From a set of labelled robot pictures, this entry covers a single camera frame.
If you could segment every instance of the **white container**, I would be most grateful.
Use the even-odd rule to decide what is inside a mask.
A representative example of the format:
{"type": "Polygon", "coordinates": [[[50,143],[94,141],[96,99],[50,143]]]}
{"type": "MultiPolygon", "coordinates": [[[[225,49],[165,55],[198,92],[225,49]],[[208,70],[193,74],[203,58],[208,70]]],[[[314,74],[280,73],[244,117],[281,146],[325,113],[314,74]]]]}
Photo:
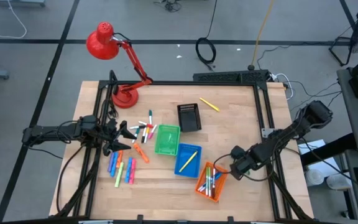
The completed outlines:
{"type": "Polygon", "coordinates": [[[306,184],[308,187],[322,184],[324,175],[319,170],[308,170],[305,172],[306,184]]]}
{"type": "Polygon", "coordinates": [[[342,174],[330,175],[327,178],[327,185],[333,190],[346,190],[352,187],[352,181],[344,177],[342,174]]]}

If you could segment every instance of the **lamp shade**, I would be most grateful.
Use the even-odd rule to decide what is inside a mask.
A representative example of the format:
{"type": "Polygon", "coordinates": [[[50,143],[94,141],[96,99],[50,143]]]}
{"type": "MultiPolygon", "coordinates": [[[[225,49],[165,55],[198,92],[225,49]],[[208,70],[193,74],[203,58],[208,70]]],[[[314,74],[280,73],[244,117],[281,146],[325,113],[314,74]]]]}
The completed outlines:
{"type": "Polygon", "coordinates": [[[119,46],[111,38],[113,33],[114,29],[110,23],[101,22],[86,40],[86,48],[89,53],[102,60],[109,60],[117,56],[119,46]]]}

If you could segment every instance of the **lamp arm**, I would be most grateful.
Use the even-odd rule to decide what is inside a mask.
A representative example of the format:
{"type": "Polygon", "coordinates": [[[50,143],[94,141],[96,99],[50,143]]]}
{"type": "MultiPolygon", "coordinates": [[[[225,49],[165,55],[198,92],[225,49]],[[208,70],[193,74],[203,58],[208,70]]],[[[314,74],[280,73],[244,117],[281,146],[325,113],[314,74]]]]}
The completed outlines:
{"type": "Polygon", "coordinates": [[[124,88],[122,88],[122,91],[130,91],[142,87],[144,85],[151,84],[153,80],[149,78],[146,72],[143,70],[142,65],[140,64],[139,59],[137,58],[131,43],[125,40],[125,41],[120,41],[119,45],[127,52],[129,59],[134,65],[135,71],[137,72],[137,74],[140,76],[140,79],[142,80],[139,83],[130,86],[125,86],[124,88]]]}

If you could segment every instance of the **yellow cable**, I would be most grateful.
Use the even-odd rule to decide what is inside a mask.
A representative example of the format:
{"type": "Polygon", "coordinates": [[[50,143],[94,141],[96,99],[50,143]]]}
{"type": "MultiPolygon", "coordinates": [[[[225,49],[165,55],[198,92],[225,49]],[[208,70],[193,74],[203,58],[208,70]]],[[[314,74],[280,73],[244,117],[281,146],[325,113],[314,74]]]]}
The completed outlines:
{"type": "Polygon", "coordinates": [[[256,55],[257,55],[257,52],[258,52],[258,44],[259,44],[260,35],[262,34],[262,30],[264,29],[264,26],[265,26],[265,24],[266,24],[267,18],[269,17],[270,11],[272,11],[273,3],[274,3],[274,0],[270,0],[270,5],[268,6],[268,10],[267,10],[267,13],[266,13],[264,22],[263,22],[262,25],[260,26],[259,33],[258,33],[258,38],[256,38],[255,49],[254,49],[254,56],[252,57],[252,63],[251,63],[251,65],[254,65],[254,62],[255,62],[255,59],[256,59],[256,55]]]}

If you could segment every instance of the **blue plastic tray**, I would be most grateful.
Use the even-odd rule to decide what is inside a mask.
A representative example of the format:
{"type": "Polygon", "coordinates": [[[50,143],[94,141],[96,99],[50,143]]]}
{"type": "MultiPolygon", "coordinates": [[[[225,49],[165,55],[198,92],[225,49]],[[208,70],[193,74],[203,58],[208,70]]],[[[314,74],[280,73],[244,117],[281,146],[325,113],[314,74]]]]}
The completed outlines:
{"type": "Polygon", "coordinates": [[[177,161],[175,163],[175,174],[185,177],[197,178],[200,172],[201,149],[201,146],[179,143],[177,161]],[[197,155],[182,170],[182,172],[179,172],[181,167],[185,165],[187,160],[194,154],[195,151],[198,151],[197,155]]]}

